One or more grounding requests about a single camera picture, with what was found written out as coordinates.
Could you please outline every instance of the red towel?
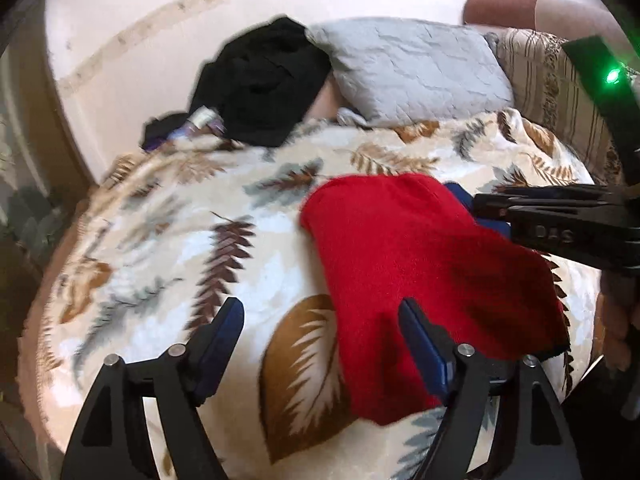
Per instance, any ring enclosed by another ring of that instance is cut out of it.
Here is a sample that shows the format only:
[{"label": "red towel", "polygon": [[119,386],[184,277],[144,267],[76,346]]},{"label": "red towel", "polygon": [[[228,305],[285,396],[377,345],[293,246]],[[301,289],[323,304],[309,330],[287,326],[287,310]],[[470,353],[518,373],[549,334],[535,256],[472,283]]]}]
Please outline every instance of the red towel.
[{"label": "red towel", "polygon": [[336,178],[309,197],[301,222],[318,247],[351,409],[360,417],[391,424],[438,403],[398,328],[404,297],[456,343],[491,358],[566,348],[542,257],[476,224],[433,178]]}]

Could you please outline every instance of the bed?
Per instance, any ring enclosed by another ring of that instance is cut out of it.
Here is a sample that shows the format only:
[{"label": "bed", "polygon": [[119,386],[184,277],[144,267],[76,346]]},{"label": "bed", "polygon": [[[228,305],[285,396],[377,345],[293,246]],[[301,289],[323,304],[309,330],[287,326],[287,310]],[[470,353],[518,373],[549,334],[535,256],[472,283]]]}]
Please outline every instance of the bed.
[{"label": "bed", "polygon": [[[410,478],[443,409],[384,428],[352,415],[334,308],[298,224],[305,197],[329,178],[406,172],[456,181],[471,194],[593,183],[549,130],[514,108],[398,128],[308,120],[277,149],[203,136],[121,156],[56,253],[30,313],[22,348],[37,350],[31,367],[21,356],[20,384],[31,423],[64,450],[105,355],[155,358],[233,295],[245,327],[218,393],[199,409],[229,477]],[[544,365],[564,399],[590,364],[599,272],[542,257],[571,339]],[[153,400],[145,411],[158,471],[174,478]],[[472,467],[487,457],[496,412],[491,400]]]}]

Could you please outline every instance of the metal screw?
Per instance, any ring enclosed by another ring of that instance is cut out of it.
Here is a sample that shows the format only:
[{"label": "metal screw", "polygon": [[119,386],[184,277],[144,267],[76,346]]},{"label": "metal screw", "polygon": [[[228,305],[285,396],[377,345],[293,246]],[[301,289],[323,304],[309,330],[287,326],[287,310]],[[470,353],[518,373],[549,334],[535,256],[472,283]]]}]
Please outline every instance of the metal screw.
[{"label": "metal screw", "polygon": [[104,364],[106,364],[107,366],[113,366],[119,360],[120,360],[120,356],[118,354],[109,354],[109,355],[107,355],[107,357],[104,358],[104,361],[102,361],[102,362]]},{"label": "metal screw", "polygon": [[171,357],[180,357],[187,351],[187,347],[181,343],[169,346],[169,355]]},{"label": "metal screw", "polygon": [[458,345],[458,352],[464,357],[471,357],[476,353],[476,349],[473,348],[469,343],[462,343],[461,345]]},{"label": "metal screw", "polygon": [[561,234],[562,243],[563,244],[572,244],[574,243],[574,234],[569,231],[569,229],[565,229]]},{"label": "metal screw", "polygon": [[526,364],[529,368],[535,368],[538,366],[538,358],[535,355],[527,354],[522,358],[522,362]]}]

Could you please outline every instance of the brown cushion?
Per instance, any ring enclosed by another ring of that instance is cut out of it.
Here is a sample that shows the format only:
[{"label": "brown cushion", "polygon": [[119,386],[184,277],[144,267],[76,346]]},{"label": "brown cushion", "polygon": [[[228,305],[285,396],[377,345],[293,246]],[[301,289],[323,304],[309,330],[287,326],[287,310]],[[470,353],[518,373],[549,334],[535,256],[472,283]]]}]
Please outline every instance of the brown cushion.
[{"label": "brown cushion", "polygon": [[538,0],[535,19],[535,27],[529,28],[549,32],[569,41],[601,36],[620,61],[633,69],[640,69],[640,60],[633,46],[608,10],[571,0]]},{"label": "brown cushion", "polygon": [[495,27],[536,28],[538,0],[467,0],[464,23]]},{"label": "brown cushion", "polygon": [[[614,180],[616,176],[608,174],[613,167],[609,130],[562,50],[564,41],[545,32],[510,28],[498,42],[498,62],[522,116],[573,148],[596,179]],[[628,69],[628,75],[633,82],[638,73]]]}]

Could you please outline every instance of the green led light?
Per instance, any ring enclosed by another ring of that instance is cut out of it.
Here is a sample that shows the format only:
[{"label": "green led light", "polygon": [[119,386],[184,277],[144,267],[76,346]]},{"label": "green led light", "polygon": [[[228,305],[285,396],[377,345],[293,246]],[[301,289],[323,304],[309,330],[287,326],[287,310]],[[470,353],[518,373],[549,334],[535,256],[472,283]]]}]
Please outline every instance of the green led light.
[{"label": "green led light", "polygon": [[620,69],[619,68],[614,68],[607,75],[607,83],[609,83],[609,84],[617,83],[618,82],[618,78],[620,78]]}]

